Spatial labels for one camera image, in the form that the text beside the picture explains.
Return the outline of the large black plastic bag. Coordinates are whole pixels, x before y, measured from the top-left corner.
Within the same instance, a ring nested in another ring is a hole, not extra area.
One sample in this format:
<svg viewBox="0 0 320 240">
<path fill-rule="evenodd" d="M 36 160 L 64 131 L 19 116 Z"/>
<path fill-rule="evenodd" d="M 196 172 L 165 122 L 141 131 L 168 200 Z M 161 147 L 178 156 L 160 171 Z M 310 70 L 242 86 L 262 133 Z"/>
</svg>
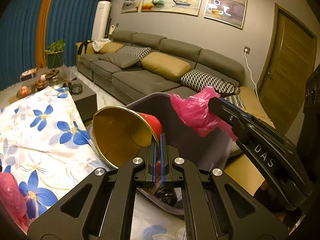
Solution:
<svg viewBox="0 0 320 240">
<path fill-rule="evenodd" d="M 177 209 L 183 208 L 182 191 L 180 187 L 174 189 L 159 187 L 153 195 L 170 207 Z"/>
</svg>

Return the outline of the red gold paper cup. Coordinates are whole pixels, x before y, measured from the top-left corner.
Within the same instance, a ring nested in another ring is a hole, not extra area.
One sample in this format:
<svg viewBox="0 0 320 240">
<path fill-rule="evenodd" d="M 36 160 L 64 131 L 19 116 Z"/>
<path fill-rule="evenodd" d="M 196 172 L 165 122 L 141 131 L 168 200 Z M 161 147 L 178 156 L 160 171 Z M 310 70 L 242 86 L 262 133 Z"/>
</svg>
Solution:
<svg viewBox="0 0 320 240">
<path fill-rule="evenodd" d="M 163 127 L 153 115 L 135 112 L 122 106 L 106 106 L 95 113 L 92 135 L 102 159 L 113 168 L 138 156 L 138 151 L 159 146 Z"/>
</svg>

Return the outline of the magenta plastic bag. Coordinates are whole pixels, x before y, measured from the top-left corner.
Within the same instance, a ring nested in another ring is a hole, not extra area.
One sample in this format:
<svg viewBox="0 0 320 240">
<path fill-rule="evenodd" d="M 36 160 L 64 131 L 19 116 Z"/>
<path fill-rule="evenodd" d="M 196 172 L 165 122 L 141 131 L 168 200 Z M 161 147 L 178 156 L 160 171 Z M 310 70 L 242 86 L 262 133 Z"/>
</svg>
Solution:
<svg viewBox="0 0 320 240">
<path fill-rule="evenodd" d="M 216 128 L 221 129 L 233 141 L 238 137 L 233 133 L 231 125 L 209 111 L 208 103 L 211 98 L 219 98 L 214 87 L 205 87 L 199 93 L 181 98 L 175 93 L 170 94 L 170 102 L 179 119 L 201 137 L 207 136 Z"/>
</svg>

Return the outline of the grey plastic trash bin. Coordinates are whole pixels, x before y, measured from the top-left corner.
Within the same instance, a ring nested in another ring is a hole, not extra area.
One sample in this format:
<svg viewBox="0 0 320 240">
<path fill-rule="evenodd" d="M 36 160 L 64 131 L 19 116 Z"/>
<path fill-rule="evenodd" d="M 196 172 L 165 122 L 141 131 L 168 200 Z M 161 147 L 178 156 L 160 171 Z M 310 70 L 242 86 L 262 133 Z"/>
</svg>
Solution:
<svg viewBox="0 0 320 240">
<path fill-rule="evenodd" d="M 152 93 L 126 105 L 136 112 L 155 116 L 162 124 L 166 143 L 178 149 L 180 157 L 197 168 L 210 171 L 224 169 L 233 141 L 216 128 L 205 137 L 198 136 L 178 117 L 167 93 Z"/>
</svg>

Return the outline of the large mustard corner cushion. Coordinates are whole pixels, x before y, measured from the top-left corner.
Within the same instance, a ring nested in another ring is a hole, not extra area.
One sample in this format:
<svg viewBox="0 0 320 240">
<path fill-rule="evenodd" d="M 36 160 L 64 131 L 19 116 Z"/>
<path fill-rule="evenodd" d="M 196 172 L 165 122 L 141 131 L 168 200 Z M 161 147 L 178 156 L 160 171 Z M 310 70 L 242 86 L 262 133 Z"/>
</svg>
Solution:
<svg viewBox="0 0 320 240">
<path fill-rule="evenodd" d="M 274 128 L 273 122 L 264 111 L 253 89 L 242 86 L 239 96 L 247 113 L 263 120 Z M 264 177 L 235 142 L 232 143 L 228 160 L 231 163 L 227 164 L 226 173 L 253 196 L 263 184 Z"/>
</svg>

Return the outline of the blue floral tablecloth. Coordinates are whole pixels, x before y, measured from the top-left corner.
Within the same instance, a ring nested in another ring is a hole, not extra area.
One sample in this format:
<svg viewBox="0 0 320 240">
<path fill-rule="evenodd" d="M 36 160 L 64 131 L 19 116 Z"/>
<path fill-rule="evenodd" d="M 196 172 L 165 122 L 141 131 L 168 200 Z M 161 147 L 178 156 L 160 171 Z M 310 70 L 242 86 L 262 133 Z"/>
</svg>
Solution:
<svg viewBox="0 0 320 240">
<path fill-rule="evenodd" d="M 1 109 L 1 166 L 17 181 L 29 227 L 103 162 L 72 97 L 48 87 Z"/>
</svg>

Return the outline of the pink translucent plastic bag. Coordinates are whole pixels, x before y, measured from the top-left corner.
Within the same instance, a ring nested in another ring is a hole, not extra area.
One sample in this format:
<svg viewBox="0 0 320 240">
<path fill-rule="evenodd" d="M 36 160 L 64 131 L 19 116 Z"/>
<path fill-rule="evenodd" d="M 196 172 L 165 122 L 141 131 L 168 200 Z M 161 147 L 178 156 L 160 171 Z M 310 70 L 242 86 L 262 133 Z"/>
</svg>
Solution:
<svg viewBox="0 0 320 240">
<path fill-rule="evenodd" d="M 10 173 L 1 173 L 1 202 L 14 222 L 24 233 L 28 230 L 27 207 L 17 181 Z"/>
</svg>

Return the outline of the wooden door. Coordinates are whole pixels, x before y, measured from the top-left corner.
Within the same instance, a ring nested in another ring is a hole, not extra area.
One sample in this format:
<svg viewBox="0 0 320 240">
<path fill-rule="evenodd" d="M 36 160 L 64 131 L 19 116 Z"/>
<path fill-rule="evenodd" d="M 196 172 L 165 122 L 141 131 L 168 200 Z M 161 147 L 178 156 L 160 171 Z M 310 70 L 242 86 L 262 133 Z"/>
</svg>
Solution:
<svg viewBox="0 0 320 240">
<path fill-rule="evenodd" d="M 316 51 L 317 36 L 276 4 L 258 95 L 264 111 L 281 134 L 287 133 L 303 105 L 305 83 L 314 69 Z"/>
</svg>

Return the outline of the dark coffee table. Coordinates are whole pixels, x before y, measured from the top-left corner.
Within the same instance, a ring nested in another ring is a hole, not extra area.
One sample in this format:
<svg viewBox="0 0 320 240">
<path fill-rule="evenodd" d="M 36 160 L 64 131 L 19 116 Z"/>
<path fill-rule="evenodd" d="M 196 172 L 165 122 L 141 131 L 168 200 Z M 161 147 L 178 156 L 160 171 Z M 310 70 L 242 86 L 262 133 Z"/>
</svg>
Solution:
<svg viewBox="0 0 320 240">
<path fill-rule="evenodd" d="M 33 78 L 20 82 L 23 87 L 27 87 L 29 89 L 29 93 L 22 93 L 19 88 L 16 93 L 16 98 L 21 99 L 25 96 L 38 92 L 38 90 L 52 87 L 57 91 L 58 97 L 66 98 L 68 95 L 72 97 L 83 122 L 92 120 L 93 115 L 98 110 L 96 92 L 77 78 L 76 75 L 72 73 L 70 67 L 61 66 L 58 70 L 59 73 L 54 80 L 44 81 L 41 88 L 37 87 L 36 82 L 39 81 L 41 77 L 48 74 L 50 70 L 48 68 L 41 68 L 37 70 Z"/>
</svg>

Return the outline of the patterned cushion near bin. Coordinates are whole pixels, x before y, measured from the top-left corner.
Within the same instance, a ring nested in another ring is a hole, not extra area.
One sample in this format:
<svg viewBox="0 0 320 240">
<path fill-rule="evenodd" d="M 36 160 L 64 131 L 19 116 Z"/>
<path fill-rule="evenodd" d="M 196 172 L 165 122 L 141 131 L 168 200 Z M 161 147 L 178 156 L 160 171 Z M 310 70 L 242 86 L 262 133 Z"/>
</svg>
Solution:
<svg viewBox="0 0 320 240">
<path fill-rule="evenodd" d="M 181 77 L 181 84 L 200 92 L 205 87 L 213 87 L 221 96 L 238 95 L 240 88 L 221 78 L 193 69 Z"/>
</svg>

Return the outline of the glass fruit bowl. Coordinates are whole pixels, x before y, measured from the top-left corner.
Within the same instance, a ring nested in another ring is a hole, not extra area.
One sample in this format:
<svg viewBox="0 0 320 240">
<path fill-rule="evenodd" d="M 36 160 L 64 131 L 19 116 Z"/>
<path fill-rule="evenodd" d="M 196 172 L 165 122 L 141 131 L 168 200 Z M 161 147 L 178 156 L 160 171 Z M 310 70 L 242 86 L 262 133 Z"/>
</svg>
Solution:
<svg viewBox="0 0 320 240">
<path fill-rule="evenodd" d="M 27 86 L 22 86 L 16 93 L 16 98 L 22 99 L 31 94 L 31 89 Z"/>
</svg>

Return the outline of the grey sectional sofa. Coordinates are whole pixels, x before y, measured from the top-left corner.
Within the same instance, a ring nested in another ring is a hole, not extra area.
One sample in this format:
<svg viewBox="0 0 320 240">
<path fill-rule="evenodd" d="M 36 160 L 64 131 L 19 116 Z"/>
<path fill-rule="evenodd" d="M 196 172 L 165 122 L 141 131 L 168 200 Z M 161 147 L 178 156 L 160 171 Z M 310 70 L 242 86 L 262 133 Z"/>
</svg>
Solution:
<svg viewBox="0 0 320 240">
<path fill-rule="evenodd" d="M 152 93 L 181 98 L 213 87 L 237 100 L 242 64 L 212 50 L 161 35 L 116 31 L 108 42 L 76 44 L 77 70 L 122 103 Z"/>
</svg>

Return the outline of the grey cushion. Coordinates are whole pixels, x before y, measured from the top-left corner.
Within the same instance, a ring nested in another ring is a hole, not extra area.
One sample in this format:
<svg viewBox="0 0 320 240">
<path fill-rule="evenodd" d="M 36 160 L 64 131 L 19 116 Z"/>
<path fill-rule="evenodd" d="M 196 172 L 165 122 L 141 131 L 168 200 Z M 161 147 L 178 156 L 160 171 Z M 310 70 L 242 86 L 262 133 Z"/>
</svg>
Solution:
<svg viewBox="0 0 320 240">
<path fill-rule="evenodd" d="M 107 61 L 121 69 L 132 67 L 140 61 L 137 56 L 121 53 L 107 53 L 99 56 L 99 60 Z"/>
</svg>

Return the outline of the mustard cushion near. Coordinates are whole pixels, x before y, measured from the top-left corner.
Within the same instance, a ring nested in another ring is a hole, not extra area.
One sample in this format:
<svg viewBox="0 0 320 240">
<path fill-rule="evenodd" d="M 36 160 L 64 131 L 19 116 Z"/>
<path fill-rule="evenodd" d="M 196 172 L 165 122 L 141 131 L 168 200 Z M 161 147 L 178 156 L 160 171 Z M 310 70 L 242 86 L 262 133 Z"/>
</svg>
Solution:
<svg viewBox="0 0 320 240">
<path fill-rule="evenodd" d="M 159 52 L 150 53 L 142 59 L 141 65 L 145 70 L 174 82 L 179 82 L 184 74 L 191 71 L 188 62 Z"/>
</svg>

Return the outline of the gift box on table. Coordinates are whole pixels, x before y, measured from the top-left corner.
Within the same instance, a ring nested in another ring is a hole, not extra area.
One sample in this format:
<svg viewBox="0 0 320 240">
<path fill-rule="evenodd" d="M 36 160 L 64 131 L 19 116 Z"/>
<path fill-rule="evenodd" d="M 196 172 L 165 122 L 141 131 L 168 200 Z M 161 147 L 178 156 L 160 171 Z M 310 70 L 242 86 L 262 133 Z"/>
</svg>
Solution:
<svg viewBox="0 0 320 240">
<path fill-rule="evenodd" d="M 32 68 L 32 69 L 26 70 L 20 75 L 20 81 L 23 82 L 23 81 L 35 78 L 36 76 L 37 76 L 37 68 Z"/>
</svg>

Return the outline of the black white patterned cushion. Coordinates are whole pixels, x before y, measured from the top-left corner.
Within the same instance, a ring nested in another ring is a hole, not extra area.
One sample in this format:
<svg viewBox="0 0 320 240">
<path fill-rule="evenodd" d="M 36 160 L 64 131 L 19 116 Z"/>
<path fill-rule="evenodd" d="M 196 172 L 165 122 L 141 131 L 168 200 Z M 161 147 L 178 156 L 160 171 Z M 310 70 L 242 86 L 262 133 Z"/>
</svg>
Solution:
<svg viewBox="0 0 320 240">
<path fill-rule="evenodd" d="M 132 55 L 140 58 L 140 61 L 151 53 L 150 47 L 134 47 L 134 46 L 123 46 L 117 51 L 120 54 Z"/>
</svg>

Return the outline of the mustard cushion far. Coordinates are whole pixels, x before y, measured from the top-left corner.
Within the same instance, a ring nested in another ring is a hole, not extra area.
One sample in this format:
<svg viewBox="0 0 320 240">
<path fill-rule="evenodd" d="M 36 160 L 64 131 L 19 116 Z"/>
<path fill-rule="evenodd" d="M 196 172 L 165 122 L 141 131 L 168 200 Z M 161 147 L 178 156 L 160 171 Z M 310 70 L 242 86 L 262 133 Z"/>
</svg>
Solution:
<svg viewBox="0 0 320 240">
<path fill-rule="evenodd" d="M 123 44 L 116 43 L 116 42 L 110 42 L 105 44 L 99 51 L 99 54 L 107 54 L 107 53 L 116 53 L 121 48 L 123 48 Z"/>
</svg>

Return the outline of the green potted plant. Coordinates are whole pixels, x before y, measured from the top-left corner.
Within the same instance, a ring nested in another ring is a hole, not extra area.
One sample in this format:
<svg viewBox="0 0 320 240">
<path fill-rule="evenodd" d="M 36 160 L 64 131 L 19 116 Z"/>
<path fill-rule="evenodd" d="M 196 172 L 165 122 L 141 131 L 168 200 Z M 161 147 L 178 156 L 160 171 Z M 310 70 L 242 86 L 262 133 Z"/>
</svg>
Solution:
<svg viewBox="0 0 320 240">
<path fill-rule="evenodd" d="M 52 42 L 45 50 L 47 68 L 56 69 L 64 64 L 63 53 L 66 43 L 64 39 Z"/>
</svg>

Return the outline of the white clothes on sofa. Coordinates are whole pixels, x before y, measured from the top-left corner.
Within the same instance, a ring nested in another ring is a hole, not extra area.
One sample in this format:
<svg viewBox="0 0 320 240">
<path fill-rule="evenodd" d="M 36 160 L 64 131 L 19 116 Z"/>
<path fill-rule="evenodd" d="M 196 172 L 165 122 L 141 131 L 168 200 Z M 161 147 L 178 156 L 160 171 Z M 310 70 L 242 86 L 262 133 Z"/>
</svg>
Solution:
<svg viewBox="0 0 320 240">
<path fill-rule="evenodd" d="M 104 45 L 112 42 L 109 38 L 99 38 L 92 40 L 92 47 L 95 52 L 99 52 Z"/>
</svg>

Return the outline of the purple sky painting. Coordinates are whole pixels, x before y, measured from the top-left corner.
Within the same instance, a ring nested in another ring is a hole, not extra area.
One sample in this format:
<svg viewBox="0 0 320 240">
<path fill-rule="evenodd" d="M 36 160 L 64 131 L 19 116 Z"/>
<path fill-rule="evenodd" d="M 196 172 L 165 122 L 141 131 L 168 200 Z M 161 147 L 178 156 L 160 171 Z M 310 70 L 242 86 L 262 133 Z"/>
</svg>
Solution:
<svg viewBox="0 0 320 240">
<path fill-rule="evenodd" d="M 207 0 L 204 18 L 242 29 L 247 0 Z"/>
</svg>

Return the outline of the orange curtain strip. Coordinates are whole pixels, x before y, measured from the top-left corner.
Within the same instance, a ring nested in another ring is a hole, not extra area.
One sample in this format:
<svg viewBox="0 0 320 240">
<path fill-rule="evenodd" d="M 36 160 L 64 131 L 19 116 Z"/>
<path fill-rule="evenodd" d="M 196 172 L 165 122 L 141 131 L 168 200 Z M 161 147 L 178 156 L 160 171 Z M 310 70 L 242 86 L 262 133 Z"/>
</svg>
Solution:
<svg viewBox="0 0 320 240">
<path fill-rule="evenodd" d="M 39 9 L 35 40 L 35 67 L 37 69 L 46 67 L 44 51 L 46 48 L 46 31 L 51 3 L 52 0 L 42 0 Z"/>
</svg>

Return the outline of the white standing air conditioner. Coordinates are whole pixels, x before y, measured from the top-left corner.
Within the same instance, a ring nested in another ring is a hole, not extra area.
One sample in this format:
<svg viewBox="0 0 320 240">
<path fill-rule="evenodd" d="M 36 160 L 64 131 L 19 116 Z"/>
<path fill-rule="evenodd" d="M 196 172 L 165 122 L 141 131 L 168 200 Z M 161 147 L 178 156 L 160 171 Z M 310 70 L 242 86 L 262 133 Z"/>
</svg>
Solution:
<svg viewBox="0 0 320 240">
<path fill-rule="evenodd" d="M 95 12 L 91 40 L 104 38 L 111 9 L 111 2 L 100 1 Z"/>
</svg>

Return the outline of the blue curtains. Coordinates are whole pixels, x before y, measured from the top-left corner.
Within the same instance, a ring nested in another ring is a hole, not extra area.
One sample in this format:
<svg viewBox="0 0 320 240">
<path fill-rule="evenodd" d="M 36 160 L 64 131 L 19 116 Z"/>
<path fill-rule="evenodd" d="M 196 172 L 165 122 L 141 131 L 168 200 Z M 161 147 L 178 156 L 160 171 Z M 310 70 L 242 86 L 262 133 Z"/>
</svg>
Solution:
<svg viewBox="0 0 320 240">
<path fill-rule="evenodd" d="M 37 20 L 42 0 L 11 0 L 1 15 L 1 89 L 18 83 L 20 74 L 35 68 Z M 92 36 L 99 0 L 52 0 L 46 48 L 64 39 L 64 63 L 75 64 L 75 44 Z"/>
</svg>

